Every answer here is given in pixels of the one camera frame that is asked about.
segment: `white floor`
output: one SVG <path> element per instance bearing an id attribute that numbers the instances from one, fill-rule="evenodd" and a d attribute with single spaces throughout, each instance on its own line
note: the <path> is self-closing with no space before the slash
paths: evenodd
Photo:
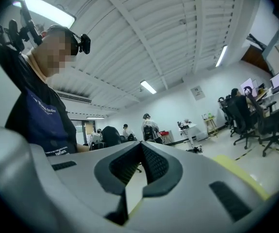
<path id="1" fill-rule="evenodd" d="M 239 138 L 239 135 L 234 134 L 230 137 L 230 130 L 224 129 L 219 132 L 218 137 L 209 137 L 206 140 L 194 142 L 194 145 L 202 145 L 202 155 L 208 158 L 214 158 L 218 155 L 226 155 L 230 159 L 235 160 L 243 154 L 251 150 L 247 155 L 235 161 L 236 164 L 251 175 L 270 195 L 279 191 L 279 151 L 268 149 L 266 156 L 262 157 L 264 149 L 258 143 L 257 139 L 248 140 L 248 149 L 244 149 L 245 140 L 242 140 L 233 145 L 233 142 Z M 190 148 L 189 143 L 181 143 L 174 146 L 180 150 Z M 127 185 L 127 204 L 129 213 L 136 206 L 142 197 L 142 188 L 147 185 L 146 174 L 140 166 L 142 173 L 138 171 L 134 174 Z"/>

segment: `office room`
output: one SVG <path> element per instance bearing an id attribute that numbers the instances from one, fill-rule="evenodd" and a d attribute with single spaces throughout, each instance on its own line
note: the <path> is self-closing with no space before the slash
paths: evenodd
<path id="1" fill-rule="evenodd" d="M 271 0 L 9 1 L 0 206 L 13 227 L 245 232 L 279 214 Z"/>

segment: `robotic device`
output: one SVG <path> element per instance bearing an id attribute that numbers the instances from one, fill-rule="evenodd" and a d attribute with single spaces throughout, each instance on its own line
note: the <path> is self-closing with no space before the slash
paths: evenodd
<path id="1" fill-rule="evenodd" d="M 29 10 L 24 0 L 11 0 L 9 3 L 17 1 L 21 4 L 21 24 L 20 31 L 17 29 L 17 22 L 11 20 L 9 22 L 9 28 L 3 28 L 0 25 L 0 46 L 8 46 L 12 49 L 22 52 L 25 49 L 23 40 L 25 42 L 30 41 L 32 46 L 36 48 L 42 43 L 42 37 L 38 34 L 36 27 L 33 23 Z M 86 34 L 82 34 L 81 37 L 70 31 L 76 38 L 79 39 L 78 51 L 88 54 L 90 52 L 91 40 Z"/>
<path id="2" fill-rule="evenodd" d="M 46 157 L 15 132 L 0 139 L 0 196 L 36 232 L 245 232 L 270 205 L 213 160 L 161 144 Z M 139 163 L 148 185 L 129 214 Z"/>

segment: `vr headset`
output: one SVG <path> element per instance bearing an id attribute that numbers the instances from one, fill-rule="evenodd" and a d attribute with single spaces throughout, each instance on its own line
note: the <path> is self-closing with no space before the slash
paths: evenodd
<path id="1" fill-rule="evenodd" d="M 17 51 L 23 51 L 25 49 L 23 44 L 24 40 L 25 42 L 30 41 L 34 48 L 38 47 L 42 43 L 42 36 L 37 32 L 26 2 L 24 0 L 12 0 L 10 4 L 12 4 L 13 1 L 17 1 L 21 4 L 20 14 L 23 27 L 18 31 L 17 22 L 13 19 L 10 20 L 8 29 L 0 26 L 0 44 L 6 46 L 10 45 Z M 71 30 L 67 30 L 79 40 L 77 53 L 79 51 L 88 54 L 90 52 L 91 39 L 86 34 L 82 34 L 81 37 L 79 37 Z"/>

